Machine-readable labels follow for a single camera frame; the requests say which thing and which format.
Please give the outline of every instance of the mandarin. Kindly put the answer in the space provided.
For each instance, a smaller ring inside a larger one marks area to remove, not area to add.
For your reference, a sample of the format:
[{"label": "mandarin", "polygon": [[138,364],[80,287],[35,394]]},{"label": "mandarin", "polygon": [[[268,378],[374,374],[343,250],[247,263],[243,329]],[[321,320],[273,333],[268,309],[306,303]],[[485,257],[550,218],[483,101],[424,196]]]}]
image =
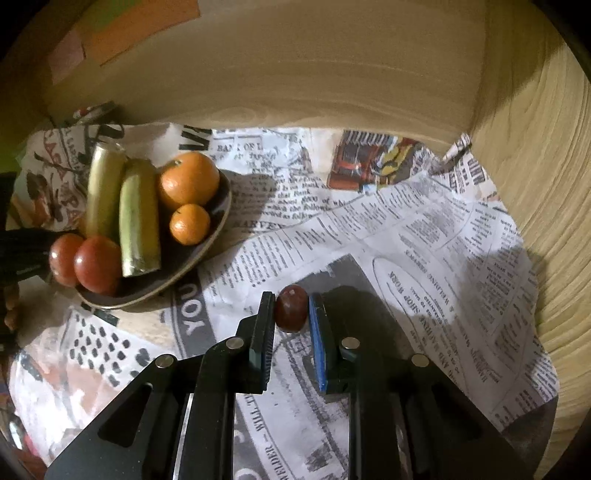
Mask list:
[{"label": "mandarin", "polygon": [[169,209],[196,203],[205,205],[215,195],[220,173],[211,158],[198,152],[178,155],[158,182],[158,195]]},{"label": "mandarin", "polygon": [[197,245],[209,232],[211,220],[206,210],[195,203],[179,207],[170,219],[170,233],[183,245]]}]

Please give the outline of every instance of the small orange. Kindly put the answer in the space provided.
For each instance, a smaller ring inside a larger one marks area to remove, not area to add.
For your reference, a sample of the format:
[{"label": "small orange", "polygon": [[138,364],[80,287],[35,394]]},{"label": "small orange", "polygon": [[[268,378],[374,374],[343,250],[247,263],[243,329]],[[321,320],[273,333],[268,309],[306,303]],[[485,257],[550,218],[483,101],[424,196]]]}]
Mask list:
[{"label": "small orange", "polygon": [[179,207],[170,219],[170,233],[183,245],[197,245],[209,232],[209,214],[195,203]]},{"label": "small orange", "polygon": [[158,182],[158,195],[169,209],[187,203],[205,205],[217,192],[220,173],[211,158],[198,152],[178,155]]}]

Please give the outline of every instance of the orange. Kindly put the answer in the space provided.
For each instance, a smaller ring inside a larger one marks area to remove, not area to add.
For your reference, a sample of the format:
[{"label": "orange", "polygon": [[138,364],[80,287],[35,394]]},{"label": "orange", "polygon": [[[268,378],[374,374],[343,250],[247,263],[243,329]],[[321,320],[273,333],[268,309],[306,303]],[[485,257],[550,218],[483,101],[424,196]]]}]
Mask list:
[{"label": "orange", "polygon": [[194,203],[179,207],[170,219],[170,233],[183,245],[197,245],[209,232],[209,214]]},{"label": "orange", "polygon": [[212,159],[197,152],[178,155],[158,183],[160,200],[171,210],[181,205],[205,205],[220,185],[220,173]]}]

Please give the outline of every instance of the blue gripper pad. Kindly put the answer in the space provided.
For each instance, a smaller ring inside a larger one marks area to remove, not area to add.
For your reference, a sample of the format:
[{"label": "blue gripper pad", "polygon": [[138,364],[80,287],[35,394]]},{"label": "blue gripper pad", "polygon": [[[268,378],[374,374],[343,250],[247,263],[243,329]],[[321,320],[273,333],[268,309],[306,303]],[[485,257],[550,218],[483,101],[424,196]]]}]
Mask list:
[{"label": "blue gripper pad", "polygon": [[319,293],[310,296],[309,315],[316,380],[320,391],[327,393],[329,378],[336,374],[338,348]]}]

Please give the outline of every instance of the grape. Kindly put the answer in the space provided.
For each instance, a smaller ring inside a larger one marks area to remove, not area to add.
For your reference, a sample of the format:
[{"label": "grape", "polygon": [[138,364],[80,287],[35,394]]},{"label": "grape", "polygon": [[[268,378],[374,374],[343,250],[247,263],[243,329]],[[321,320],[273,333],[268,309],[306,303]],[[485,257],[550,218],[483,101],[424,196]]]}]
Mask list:
[{"label": "grape", "polygon": [[59,237],[49,252],[49,267],[58,283],[66,287],[78,285],[74,272],[74,257],[84,239],[75,233],[66,233]]},{"label": "grape", "polygon": [[308,294],[299,285],[288,285],[275,301],[275,324],[283,331],[299,332],[308,316]]},{"label": "grape", "polygon": [[74,270],[84,288],[113,296],[121,278],[121,249],[105,236],[92,236],[76,252]]}]

